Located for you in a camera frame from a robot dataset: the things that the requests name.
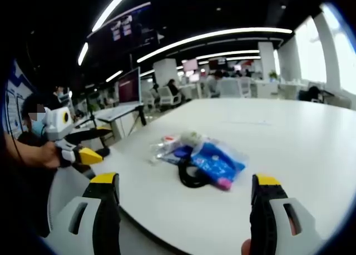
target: person sitting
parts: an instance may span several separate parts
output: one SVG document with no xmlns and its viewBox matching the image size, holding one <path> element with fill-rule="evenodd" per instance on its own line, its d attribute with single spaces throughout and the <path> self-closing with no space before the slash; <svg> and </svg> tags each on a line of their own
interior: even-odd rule
<svg viewBox="0 0 356 255">
<path fill-rule="evenodd" d="M 176 87 L 176 81 L 174 79 L 170 79 L 168 81 L 167 86 L 169 87 L 169 90 L 171 91 L 173 96 L 176 96 L 179 94 L 179 89 Z"/>
<path fill-rule="evenodd" d="M 152 96 L 155 98 L 155 104 L 159 103 L 160 101 L 160 95 L 158 94 L 158 88 L 160 86 L 156 83 L 154 86 L 150 89 L 150 92 Z"/>
<path fill-rule="evenodd" d="M 319 94 L 321 93 L 320 89 L 316 86 L 310 87 L 308 91 L 300 91 L 298 99 L 300 101 L 309 101 L 312 99 L 319 100 Z"/>
<path fill-rule="evenodd" d="M 221 71 L 215 71 L 213 76 L 208 76 L 206 79 L 206 84 L 212 98 L 218 98 L 220 96 L 220 92 L 217 88 L 217 82 L 222 79 L 222 77 L 223 73 Z"/>
<path fill-rule="evenodd" d="M 252 76 L 251 72 L 248 69 L 246 69 L 246 77 L 251 77 L 251 76 Z"/>
</svg>

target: office chair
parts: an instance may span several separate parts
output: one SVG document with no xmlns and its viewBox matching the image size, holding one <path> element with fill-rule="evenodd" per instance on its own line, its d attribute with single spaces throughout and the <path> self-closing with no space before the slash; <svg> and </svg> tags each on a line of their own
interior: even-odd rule
<svg viewBox="0 0 356 255">
<path fill-rule="evenodd" d="M 240 77 L 240 78 L 238 78 L 238 81 L 240 82 L 243 96 L 245 98 L 251 98 L 252 97 L 251 78 L 250 77 Z"/>
<path fill-rule="evenodd" d="M 223 78 L 217 83 L 220 98 L 243 98 L 240 82 L 236 78 Z"/>
<path fill-rule="evenodd" d="M 172 95 L 169 87 L 160 87 L 158 89 L 158 94 L 160 95 L 160 105 L 171 105 L 176 106 L 181 103 L 182 95 L 179 93 L 175 96 Z"/>
</svg>

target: table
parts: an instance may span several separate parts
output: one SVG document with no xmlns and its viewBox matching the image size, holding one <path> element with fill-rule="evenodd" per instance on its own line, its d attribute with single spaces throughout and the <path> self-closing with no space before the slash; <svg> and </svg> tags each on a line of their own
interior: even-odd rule
<svg viewBox="0 0 356 255">
<path fill-rule="evenodd" d="M 166 243 L 194 255 L 239 254 L 250 237 L 251 177 L 278 179 L 315 217 L 329 238 L 356 192 L 356 112 L 324 104 L 275 99 L 199 99 L 112 147 L 93 170 L 120 174 L 121 207 Z M 230 192 L 189 189 L 176 166 L 152 166 L 150 144 L 195 129 L 249 157 Z"/>
<path fill-rule="evenodd" d="M 123 103 L 115 108 L 103 109 L 100 113 L 97 113 L 96 118 L 101 122 L 109 123 L 114 138 L 120 140 L 126 137 L 134 126 L 135 120 L 133 116 L 127 116 L 129 113 L 138 111 L 142 125 L 145 126 L 147 124 L 143 108 L 143 104 L 141 103 Z"/>
</svg>

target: white pillar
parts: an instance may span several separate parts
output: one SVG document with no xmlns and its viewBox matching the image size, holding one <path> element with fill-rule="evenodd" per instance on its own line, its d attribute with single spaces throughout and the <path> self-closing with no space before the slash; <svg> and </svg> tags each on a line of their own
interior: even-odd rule
<svg viewBox="0 0 356 255">
<path fill-rule="evenodd" d="M 276 71 L 273 44 L 272 42 L 258 42 L 258 49 L 260 50 L 263 79 L 269 79 L 269 73 Z"/>
<path fill-rule="evenodd" d="M 170 79 L 179 82 L 175 59 L 163 59 L 159 62 L 155 62 L 154 70 L 156 82 L 160 87 L 165 86 Z"/>
<path fill-rule="evenodd" d="M 327 88 L 332 91 L 340 90 L 339 61 L 336 53 L 335 43 L 332 33 L 323 13 L 314 18 L 320 41 L 322 43 L 325 66 L 327 70 Z"/>
</svg>

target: white wall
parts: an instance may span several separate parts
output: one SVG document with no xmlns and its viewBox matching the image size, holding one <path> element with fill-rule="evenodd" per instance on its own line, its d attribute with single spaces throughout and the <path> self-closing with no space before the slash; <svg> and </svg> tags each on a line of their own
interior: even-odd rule
<svg viewBox="0 0 356 255">
<path fill-rule="evenodd" d="M 272 42 L 258 42 L 258 49 L 260 50 L 262 61 L 263 78 L 269 79 L 269 73 L 271 71 L 276 71 L 273 56 L 273 44 Z"/>
<path fill-rule="evenodd" d="M 280 74 L 287 80 L 301 79 L 300 62 L 295 36 L 278 50 Z"/>
<path fill-rule="evenodd" d="M 327 83 L 326 88 L 328 91 L 343 97 L 347 97 L 352 102 L 352 109 L 356 110 L 356 95 L 351 94 L 340 87 L 340 72 L 337 52 L 332 33 L 325 20 L 324 14 L 321 13 L 314 18 L 314 23 L 317 27 L 320 40 L 323 45 L 325 65 L 327 68 Z"/>
<path fill-rule="evenodd" d="M 165 86 L 170 79 L 179 82 L 177 74 L 177 63 L 175 59 L 163 59 L 154 63 L 155 77 L 157 84 Z"/>
</svg>

